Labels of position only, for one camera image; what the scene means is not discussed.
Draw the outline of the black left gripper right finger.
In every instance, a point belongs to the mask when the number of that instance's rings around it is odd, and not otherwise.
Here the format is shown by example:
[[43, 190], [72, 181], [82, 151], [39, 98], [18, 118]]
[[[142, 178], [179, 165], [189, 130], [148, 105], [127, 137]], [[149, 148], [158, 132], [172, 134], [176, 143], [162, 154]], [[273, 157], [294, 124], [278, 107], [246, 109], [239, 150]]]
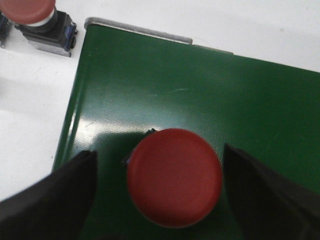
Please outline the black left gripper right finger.
[[245, 240], [318, 240], [320, 196], [245, 151], [224, 146], [227, 199]]

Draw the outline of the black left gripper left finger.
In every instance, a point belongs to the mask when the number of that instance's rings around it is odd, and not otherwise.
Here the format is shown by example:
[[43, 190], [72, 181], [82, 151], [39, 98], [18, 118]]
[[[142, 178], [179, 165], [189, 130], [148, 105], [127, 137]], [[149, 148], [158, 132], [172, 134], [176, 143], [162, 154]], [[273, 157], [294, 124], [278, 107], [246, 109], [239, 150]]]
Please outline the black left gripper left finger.
[[82, 151], [50, 175], [0, 203], [2, 240], [76, 240], [92, 207], [95, 151]]

